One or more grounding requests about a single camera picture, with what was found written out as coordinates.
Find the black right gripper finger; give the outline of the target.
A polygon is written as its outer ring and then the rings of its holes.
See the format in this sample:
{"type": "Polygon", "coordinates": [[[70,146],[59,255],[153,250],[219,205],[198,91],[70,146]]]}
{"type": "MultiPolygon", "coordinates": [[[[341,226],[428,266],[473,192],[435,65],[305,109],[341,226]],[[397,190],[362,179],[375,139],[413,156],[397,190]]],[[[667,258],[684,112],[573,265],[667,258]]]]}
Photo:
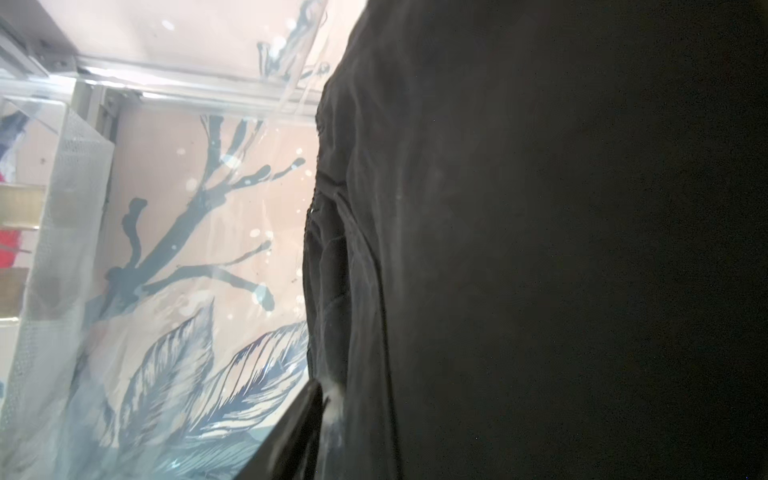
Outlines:
{"type": "Polygon", "coordinates": [[[312,480],[323,412],[322,387],[309,380],[235,480],[312,480]]]}

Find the black trousers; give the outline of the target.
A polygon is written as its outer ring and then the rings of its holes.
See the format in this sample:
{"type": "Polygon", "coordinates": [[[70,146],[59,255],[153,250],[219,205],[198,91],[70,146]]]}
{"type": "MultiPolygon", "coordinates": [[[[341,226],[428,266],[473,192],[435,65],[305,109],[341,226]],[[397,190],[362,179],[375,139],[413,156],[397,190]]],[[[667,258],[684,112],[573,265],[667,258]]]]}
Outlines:
{"type": "Polygon", "coordinates": [[[320,479],[767,475],[767,5],[370,1],[305,227],[320,479]]]}

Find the clear plastic vacuum bag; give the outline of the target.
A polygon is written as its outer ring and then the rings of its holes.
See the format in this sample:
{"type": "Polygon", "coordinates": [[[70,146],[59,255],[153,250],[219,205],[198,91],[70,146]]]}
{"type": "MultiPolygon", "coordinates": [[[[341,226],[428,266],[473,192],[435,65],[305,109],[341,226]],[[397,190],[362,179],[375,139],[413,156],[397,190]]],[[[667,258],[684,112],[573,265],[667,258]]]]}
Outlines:
{"type": "Polygon", "coordinates": [[[5,1],[11,97],[114,146],[62,416],[5,479],[232,479],[306,382],[321,91],[360,1],[5,1]]]}

